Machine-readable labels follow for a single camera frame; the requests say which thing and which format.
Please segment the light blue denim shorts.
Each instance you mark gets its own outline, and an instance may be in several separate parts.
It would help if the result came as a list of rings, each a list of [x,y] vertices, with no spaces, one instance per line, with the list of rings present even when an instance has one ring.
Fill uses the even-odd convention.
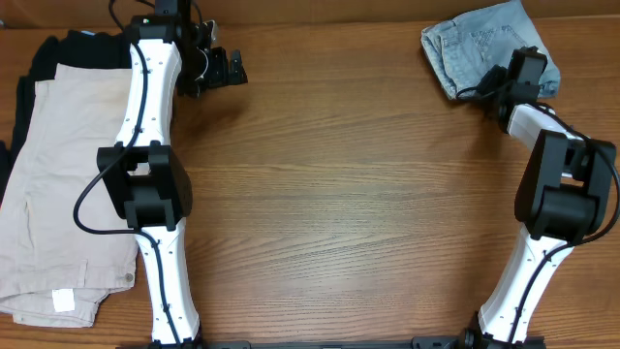
[[[459,15],[424,28],[421,46],[449,99],[477,85],[495,65],[507,67],[512,52],[535,47],[544,55],[534,23],[519,1],[509,1]]]

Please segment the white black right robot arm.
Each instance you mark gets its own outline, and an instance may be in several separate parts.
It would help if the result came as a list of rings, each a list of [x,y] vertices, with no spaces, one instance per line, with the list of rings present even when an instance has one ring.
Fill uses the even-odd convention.
[[[603,237],[619,219],[605,218],[609,193],[619,189],[616,147],[576,131],[539,102],[546,65],[537,48],[519,48],[508,67],[494,66],[477,88],[496,106],[502,130],[531,154],[514,200],[515,247],[458,348],[542,348],[543,339],[527,331],[553,274],[576,247]]]

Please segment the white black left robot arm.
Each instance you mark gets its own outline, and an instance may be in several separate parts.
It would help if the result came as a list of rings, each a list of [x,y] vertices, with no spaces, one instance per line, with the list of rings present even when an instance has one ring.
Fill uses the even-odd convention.
[[[214,21],[192,17],[193,1],[156,0],[152,13],[134,16],[124,33],[132,77],[125,117],[114,144],[97,151],[103,182],[123,234],[136,238],[152,306],[152,348],[202,348],[201,319],[192,300],[185,258],[186,219],[192,210],[189,175],[171,147],[175,95],[248,81],[241,54],[216,46]]]

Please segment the black folded garment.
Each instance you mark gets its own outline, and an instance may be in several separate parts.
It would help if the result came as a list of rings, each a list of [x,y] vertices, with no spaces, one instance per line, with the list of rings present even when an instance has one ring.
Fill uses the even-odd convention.
[[[95,175],[97,150],[121,125],[122,103],[130,107],[127,127],[141,134],[121,143],[168,143],[160,123],[170,118],[160,104],[171,99],[170,80],[159,74],[152,48],[165,50],[159,41],[134,47],[106,33],[44,41],[17,85],[13,140],[1,157],[2,227],[56,239],[87,233],[72,210]]]

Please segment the beige folded shorts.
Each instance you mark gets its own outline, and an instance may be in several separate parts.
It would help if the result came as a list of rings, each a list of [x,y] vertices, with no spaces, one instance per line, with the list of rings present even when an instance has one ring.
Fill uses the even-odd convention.
[[[107,296],[135,284],[135,239],[87,234],[73,219],[98,172],[98,149],[121,127],[130,82],[128,69],[59,65],[35,84],[26,142],[1,204],[1,310],[17,324],[90,327]]]

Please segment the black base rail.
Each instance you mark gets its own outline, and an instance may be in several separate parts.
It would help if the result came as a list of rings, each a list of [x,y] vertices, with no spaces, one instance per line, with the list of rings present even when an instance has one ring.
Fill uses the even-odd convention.
[[[251,343],[249,341],[212,342],[204,344],[207,349],[457,349],[457,348],[526,348],[545,349],[542,337],[534,337],[522,344],[503,344],[490,341],[475,344],[470,336],[467,344],[460,344],[461,336],[417,336],[409,340],[387,341],[323,341],[323,342],[286,342],[286,343]]]

